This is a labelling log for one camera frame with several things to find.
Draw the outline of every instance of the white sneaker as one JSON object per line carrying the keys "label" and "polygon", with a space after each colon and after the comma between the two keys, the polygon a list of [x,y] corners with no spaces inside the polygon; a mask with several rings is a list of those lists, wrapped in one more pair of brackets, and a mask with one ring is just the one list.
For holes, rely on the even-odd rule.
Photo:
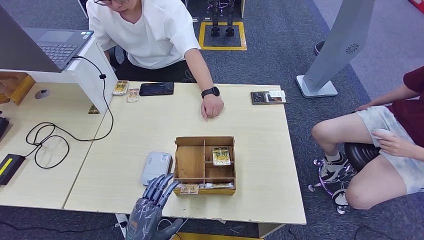
{"label": "white sneaker", "polygon": [[349,206],[348,201],[346,201],[346,189],[339,189],[335,191],[331,199],[337,206]]}
{"label": "white sneaker", "polygon": [[339,176],[341,170],[344,169],[348,163],[348,158],[344,153],[340,153],[340,160],[337,161],[327,161],[327,158],[323,159],[323,166],[319,176],[324,182],[331,182]]}

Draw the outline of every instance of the mechanical hand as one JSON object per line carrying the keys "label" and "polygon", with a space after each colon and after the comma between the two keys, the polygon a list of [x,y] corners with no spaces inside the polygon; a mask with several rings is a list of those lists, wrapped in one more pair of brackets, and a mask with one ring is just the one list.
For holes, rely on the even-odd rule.
{"label": "mechanical hand", "polygon": [[159,231],[158,224],[162,218],[162,209],[168,197],[178,185],[175,180],[164,191],[174,174],[165,174],[153,178],[145,189],[143,196],[137,200],[129,216],[125,240],[169,240],[181,228],[182,219],[175,220],[170,226]]}

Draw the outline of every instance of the black smartwatch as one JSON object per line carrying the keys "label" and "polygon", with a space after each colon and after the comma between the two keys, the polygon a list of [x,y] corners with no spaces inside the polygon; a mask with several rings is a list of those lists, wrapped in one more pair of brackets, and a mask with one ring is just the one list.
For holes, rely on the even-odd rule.
{"label": "black smartwatch", "polygon": [[205,96],[209,95],[209,94],[213,94],[213,95],[219,97],[220,96],[220,90],[216,86],[209,88],[209,89],[206,89],[206,90],[201,92],[201,98],[204,99]]}

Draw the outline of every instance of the sock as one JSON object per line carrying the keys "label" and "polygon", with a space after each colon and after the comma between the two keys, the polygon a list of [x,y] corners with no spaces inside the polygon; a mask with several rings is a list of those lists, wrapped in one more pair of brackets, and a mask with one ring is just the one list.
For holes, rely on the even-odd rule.
{"label": "sock", "polygon": [[327,158],[328,162],[336,162],[336,161],[340,160],[340,158],[341,158],[339,151],[337,151],[337,154],[334,155],[334,156],[327,155],[327,153],[324,153],[324,155],[325,155],[325,158]]}

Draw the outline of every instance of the maroon shirt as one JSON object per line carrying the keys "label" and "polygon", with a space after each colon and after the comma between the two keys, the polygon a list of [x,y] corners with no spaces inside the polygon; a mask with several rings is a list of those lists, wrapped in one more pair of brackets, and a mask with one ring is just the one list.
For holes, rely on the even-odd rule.
{"label": "maroon shirt", "polygon": [[403,82],[410,90],[420,93],[419,99],[396,100],[387,108],[412,140],[424,147],[424,66],[405,74]]}

